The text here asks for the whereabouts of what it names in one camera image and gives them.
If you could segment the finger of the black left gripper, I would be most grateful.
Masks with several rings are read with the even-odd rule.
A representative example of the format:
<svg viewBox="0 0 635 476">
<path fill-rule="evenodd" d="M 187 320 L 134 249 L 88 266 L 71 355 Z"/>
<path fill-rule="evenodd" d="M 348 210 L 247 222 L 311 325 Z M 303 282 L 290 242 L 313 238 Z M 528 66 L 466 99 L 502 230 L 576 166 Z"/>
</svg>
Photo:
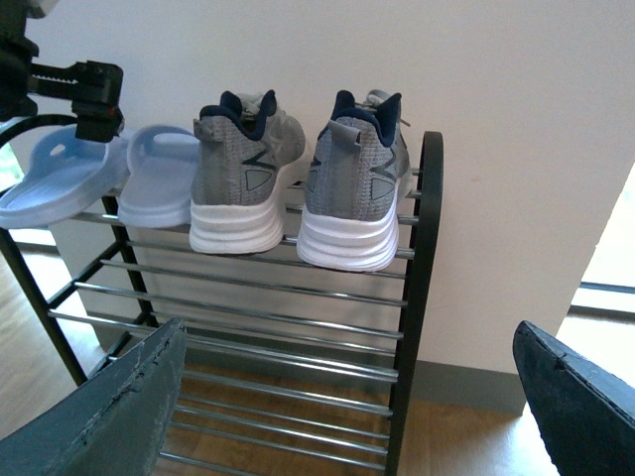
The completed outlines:
<svg viewBox="0 0 635 476">
<path fill-rule="evenodd" d="M 77 118 L 78 139 L 109 143 L 124 128 L 119 107 L 123 69 L 112 63 L 88 60 L 68 67 L 31 65 L 28 91 L 69 100 Z"/>
</svg>

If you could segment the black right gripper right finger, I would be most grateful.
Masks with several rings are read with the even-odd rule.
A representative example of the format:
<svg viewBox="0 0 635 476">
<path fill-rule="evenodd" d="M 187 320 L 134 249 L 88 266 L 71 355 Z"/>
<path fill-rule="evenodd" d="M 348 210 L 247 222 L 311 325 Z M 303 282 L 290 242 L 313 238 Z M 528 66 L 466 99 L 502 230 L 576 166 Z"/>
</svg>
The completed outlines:
<svg viewBox="0 0 635 476">
<path fill-rule="evenodd" d="M 552 463 L 561 475 L 634 473 L 634 388 L 523 320 L 512 351 Z"/>
</svg>

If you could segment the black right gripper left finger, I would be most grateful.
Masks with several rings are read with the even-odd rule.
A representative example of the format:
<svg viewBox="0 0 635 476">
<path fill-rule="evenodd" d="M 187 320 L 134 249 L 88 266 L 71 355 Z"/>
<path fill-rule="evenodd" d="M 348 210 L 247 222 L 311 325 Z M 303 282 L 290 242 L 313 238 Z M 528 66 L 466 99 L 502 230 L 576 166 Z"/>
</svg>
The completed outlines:
<svg viewBox="0 0 635 476">
<path fill-rule="evenodd" d="M 4 475 L 150 475 L 173 415 L 187 331 L 173 318 L 1 441 Z"/>
</svg>

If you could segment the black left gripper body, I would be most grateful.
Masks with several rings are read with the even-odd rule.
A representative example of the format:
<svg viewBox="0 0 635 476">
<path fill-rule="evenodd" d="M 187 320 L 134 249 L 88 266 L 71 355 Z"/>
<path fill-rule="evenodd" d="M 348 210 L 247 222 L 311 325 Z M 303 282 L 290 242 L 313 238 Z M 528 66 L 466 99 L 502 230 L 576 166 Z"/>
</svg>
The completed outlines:
<svg viewBox="0 0 635 476">
<path fill-rule="evenodd" d="M 1 1 L 1 121 L 34 116 L 38 106 L 28 97 L 33 57 L 39 47 L 26 38 L 27 20 L 33 18 L 31 1 Z"/>
</svg>

